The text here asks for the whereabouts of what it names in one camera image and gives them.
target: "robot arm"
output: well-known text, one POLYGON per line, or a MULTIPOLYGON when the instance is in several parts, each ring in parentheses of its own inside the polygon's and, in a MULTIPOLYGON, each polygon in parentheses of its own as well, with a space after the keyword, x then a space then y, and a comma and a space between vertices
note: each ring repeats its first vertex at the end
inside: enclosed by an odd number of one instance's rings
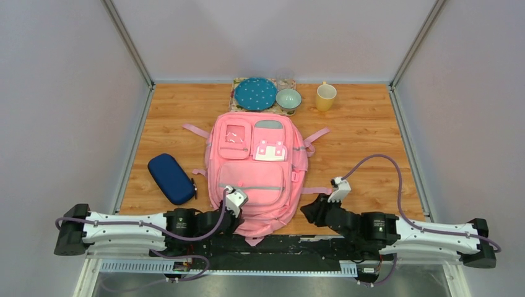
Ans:
POLYGON ((484 219, 476 218, 461 225, 412 221, 423 228, 418 230, 393 214, 346 211, 341 207, 342 199, 331 202, 330 199, 337 193, 335 188, 330 196, 320 194, 301 211, 308 222, 328 226, 342 235, 348 240, 350 249, 377 256, 397 254, 404 259, 459 260, 465 266, 475 268, 496 266, 495 251, 491 245, 470 236, 488 236, 484 219), (463 233, 465 236, 450 233, 463 233))
POLYGON ((186 241, 169 236, 167 232, 187 238, 188 241, 202 240, 213 229, 213 234, 231 234, 242 223, 241 207, 248 197, 243 191, 230 186, 226 187, 226 192, 218 210, 204 213, 196 209, 178 208, 152 215, 107 215, 91 212, 87 204, 77 204, 64 215, 54 253, 75 256, 84 254, 88 249, 92 252, 163 251, 187 244, 186 241), (223 219, 215 228, 223 206, 223 219))

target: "wooden tabletop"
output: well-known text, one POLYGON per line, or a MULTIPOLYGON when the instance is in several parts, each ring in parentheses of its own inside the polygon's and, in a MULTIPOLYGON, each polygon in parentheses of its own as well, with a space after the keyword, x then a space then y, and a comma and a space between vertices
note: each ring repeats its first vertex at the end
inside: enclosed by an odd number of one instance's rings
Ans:
MULTIPOLYGON (((403 175, 402 205, 410 218, 423 220, 422 208, 410 165, 404 151, 396 117, 385 85, 334 85, 337 98, 326 113, 315 109, 316 84, 299 84, 303 104, 291 117, 303 137, 323 127, 331 132, 316 140, 309 159, 305 187, 330 187, 330 180, 343 176, 364 157, 384 153, 393 157, 403 175)), ((211 210, 206 179, 191 174, 204 167, 205 140, 182 128, 191 123, 210 131, 217 116, 228 111, 230 84, 157 85, 142 131, 137 155, 120 208, 122 215, 166 212, 176 208, 162 194, 148 172, 149 160, 161 153, 173 155, 188 176, 197 182, 197 199, 182 205, 211 210)), ((352 212, 398 214, 397 174, 382 158, 365 162, 350 178, 352 192, 342 206, 352 212)), ((316 195, 302 195, 299 206, 314 201, 316 195)), ((329 228, 318 228, 297 210, 292 221, 275 234, 334 235, 329 228)))

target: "glass cup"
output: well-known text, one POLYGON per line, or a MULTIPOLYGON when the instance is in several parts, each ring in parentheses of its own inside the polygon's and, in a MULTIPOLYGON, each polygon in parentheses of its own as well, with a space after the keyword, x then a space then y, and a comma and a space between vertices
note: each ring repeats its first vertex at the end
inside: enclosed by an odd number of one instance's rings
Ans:
POLYGON ((285 88, 293 88, 294 73, 290 69, 282 68, 276 73, 277 91, 285 88))
POLYGON ((315 97, 315 107, 318 111, 327 111, 334 104, 336 99, 337 90, 333 85, 329 85, 323 82, 317 88, 317 96, 315 97))

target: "polka dot plate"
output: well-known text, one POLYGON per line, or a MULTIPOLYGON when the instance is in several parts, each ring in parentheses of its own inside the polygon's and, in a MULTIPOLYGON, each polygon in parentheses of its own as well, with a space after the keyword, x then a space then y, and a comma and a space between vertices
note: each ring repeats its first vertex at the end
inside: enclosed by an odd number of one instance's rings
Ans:
POLYGON ((245 79, 235 88, 235 100, 250 111, 262 111, 276 101, 277 88, 270 80, 262 77, 245 79))

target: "placemat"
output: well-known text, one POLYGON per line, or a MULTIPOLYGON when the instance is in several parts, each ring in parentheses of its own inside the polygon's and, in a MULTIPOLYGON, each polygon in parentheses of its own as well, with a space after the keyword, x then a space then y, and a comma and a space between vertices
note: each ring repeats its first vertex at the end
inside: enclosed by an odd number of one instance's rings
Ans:
MULTIPOLYGON (((238 103, 237 103, 237 100, 235 100, 235 98, 233 97, 233 94, 235 93, 235 88, 237 88, 237 86, 240 84, 240 82, 242 82, 243 80, 245 79, 248 79, 247 77, 236 77, 233 79, 233 83, 232 83, 232 92, 230 94, 230 104, 228 105, 228 111, 248 111, 244 108, 242 108, 238 103)), ((271 82, 273 82, 276 86, 276 79, 268 79, 270 80, 271 82)), ((295 80, 292 82, 292 89, 295 90, 295 80)), ((258 112, 261 112, 261 113, 275 113, 275 114, 280 114, 282 116, 293 116, 295 114, 295 110, 294 111, 284 111, 282 110, 282 108, 277 104, 277 102, 275 102, 270 108, 266 109, 266 110, 263 110, 263 111, 258 111, 258 112)))

